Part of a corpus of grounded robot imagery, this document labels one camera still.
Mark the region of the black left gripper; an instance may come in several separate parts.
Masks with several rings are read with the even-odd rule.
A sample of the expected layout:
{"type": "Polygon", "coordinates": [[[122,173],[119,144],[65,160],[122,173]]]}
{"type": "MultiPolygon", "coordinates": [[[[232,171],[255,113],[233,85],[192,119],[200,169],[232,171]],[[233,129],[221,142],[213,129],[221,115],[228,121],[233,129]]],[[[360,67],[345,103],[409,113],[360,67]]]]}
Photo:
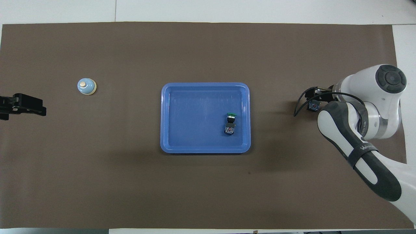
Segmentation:
{"type": "Polygon", "coordinates": [[[1,96],[0,120],[8,121],[9,113],[33,113],[46,116],[43,100],[26,94],[16,93],[12,97],[1,96]]]}

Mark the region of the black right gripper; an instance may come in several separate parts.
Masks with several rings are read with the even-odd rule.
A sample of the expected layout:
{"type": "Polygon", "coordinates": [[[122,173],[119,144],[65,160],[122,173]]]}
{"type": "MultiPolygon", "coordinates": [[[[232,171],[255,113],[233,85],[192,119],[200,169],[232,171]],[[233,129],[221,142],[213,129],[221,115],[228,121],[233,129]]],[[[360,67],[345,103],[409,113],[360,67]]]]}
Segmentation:
{"type": "Polygon", "coordinates": [[[311,90],[307,91],[305,94],[305,98],[307,100],[313,99],[317,100],[319,102],[332,102],[335,101],[336,98],[333,94],[328,94],[329,92],[332,92],[333,86],[330,86],[328,88],[316,86],[313,87],[311,90]]]}

